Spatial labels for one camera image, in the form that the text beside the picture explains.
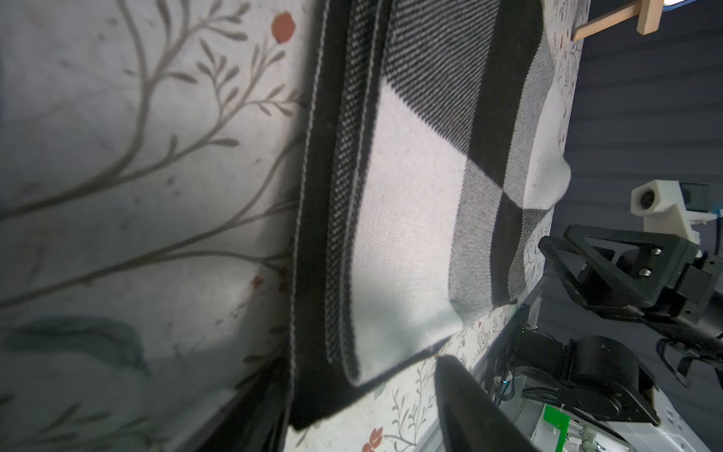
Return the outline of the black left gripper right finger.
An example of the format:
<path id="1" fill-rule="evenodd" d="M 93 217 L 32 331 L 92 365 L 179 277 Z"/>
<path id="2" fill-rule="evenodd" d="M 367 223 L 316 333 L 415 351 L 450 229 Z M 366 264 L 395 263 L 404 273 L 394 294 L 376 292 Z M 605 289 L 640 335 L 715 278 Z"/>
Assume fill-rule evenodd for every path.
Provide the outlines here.
<path id="1" fill-rule="evenodd" d="M 535 452 L 454 356 L 437 360 L 435 391 L 444 447 L 465 452 Z"/>

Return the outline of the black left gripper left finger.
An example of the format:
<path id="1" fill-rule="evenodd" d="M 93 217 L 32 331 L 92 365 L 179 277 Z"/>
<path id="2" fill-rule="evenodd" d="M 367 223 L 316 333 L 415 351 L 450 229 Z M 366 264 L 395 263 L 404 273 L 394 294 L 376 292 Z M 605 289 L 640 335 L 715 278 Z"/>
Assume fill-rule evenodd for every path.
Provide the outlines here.
<path id="1" fill-rule="evenodd" d="M 282 451 L 291 400 L 290 360 L 272 361 L 197 451 Z"/>

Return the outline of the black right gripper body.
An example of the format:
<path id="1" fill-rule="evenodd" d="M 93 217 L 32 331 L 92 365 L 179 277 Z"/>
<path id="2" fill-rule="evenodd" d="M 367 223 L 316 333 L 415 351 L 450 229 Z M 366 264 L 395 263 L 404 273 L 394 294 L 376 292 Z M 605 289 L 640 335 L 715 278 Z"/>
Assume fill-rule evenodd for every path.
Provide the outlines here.
<path id="1" fill-rule="evenodd" d="M 622 306 L 622 297 L 590 267 L 587 309 L 608 320 L 643 324 L 662 338 L 656 353 L 668 371 L 686 388 L 690 369 L 705 363 L 722 378 L 722 293 L 715 289 L 722 276 L 720 259 L 698 259 L 685 265 L 676 284 L 665 287 L 655 305 Z"/>

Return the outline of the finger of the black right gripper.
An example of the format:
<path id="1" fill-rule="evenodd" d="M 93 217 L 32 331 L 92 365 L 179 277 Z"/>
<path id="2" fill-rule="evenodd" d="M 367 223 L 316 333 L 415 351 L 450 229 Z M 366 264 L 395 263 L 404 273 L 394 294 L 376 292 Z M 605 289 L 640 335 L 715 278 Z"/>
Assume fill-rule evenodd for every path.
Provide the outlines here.
<path id="1" fill-rule="evenodd" d="M 630 269 L 618 267 L 614 252 L 595 247 L 591 239 L 635 246 L 638 257 Z M 563 282 L 570 298 L 585 308 L 649 308 L 657 303 L 663 289 L 675 286 L 683 267 L 692 261 L 692 243 L 677 235 L 613 230 L 572 225 L 563 237 L 542 237 L 538 248 Z M 597 275 L 606 288 L 583 284 L 565 266 L 559 252 L 581 257 L 587 270 Z"/>

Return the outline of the grey black checked scarf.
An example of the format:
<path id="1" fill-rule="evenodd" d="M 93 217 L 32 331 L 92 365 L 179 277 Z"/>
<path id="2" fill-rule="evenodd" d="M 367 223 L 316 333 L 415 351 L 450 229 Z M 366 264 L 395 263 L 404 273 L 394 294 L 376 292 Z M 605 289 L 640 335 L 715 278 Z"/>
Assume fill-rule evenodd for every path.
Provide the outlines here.
<path id="1" fill-rule="evenodd" d="M 553 9 L 325 4 L 295 245 L 295 429 L 537 283 L 528 245 L 570 184 Z"/>

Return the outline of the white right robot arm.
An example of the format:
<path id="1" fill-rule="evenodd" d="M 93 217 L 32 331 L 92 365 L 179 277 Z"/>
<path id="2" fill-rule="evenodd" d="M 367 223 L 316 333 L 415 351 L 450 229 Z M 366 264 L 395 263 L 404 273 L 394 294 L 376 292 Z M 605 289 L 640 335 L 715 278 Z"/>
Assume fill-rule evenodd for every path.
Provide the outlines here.
<path id="1" fill-rule="evenodd" d="M 722 368 L 722 259 L 672 234 L 570 226 L 544 237 L 540 250 L 570 299 L 607 320 L 656 331 L 656 352 L 688 385 L 693 363 Z M 653 373 L 632 350 L 593 335 L 563 344 L 519 327 L 503 361 L 502 381 L 527 379 L 521 397 L 575 414 L 633 451 L 702 451 Z"/>

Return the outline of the wooden easel stand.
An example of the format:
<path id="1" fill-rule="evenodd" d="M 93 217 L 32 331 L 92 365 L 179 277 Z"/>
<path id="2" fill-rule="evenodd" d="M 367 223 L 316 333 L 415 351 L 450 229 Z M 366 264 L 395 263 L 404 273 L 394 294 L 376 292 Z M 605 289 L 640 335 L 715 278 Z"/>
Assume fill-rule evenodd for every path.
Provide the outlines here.
<path id="1" fill-rule="evenodd" d="M 606 13 L 601 17 L 578 26 L 574 32 L 572 32 L 572 41 L 577 43 L 578 41 L 587 39 L 592 35 L 631 19 L 638 19 L 638 24 L 636 25 L 638 34 L 642 36 L 650 35 L 659 30 L 664 6 L 664 0 L 633 1 L 623 7 L 615 9 L 615 11 Z"/>

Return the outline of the blue framed whiteboard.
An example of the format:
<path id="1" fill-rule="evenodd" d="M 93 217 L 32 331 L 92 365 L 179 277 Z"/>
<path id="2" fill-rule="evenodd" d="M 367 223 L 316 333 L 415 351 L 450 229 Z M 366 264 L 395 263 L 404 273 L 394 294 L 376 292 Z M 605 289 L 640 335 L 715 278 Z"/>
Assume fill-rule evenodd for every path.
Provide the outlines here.
<path id="1" fill-rule="evenodd" d="M 664 1 L 664 10 L 672 11 L 673 9 L 681 8 L 683 6 L 694 3 L 696 1 L 697 0 L 665 0 Z"/>

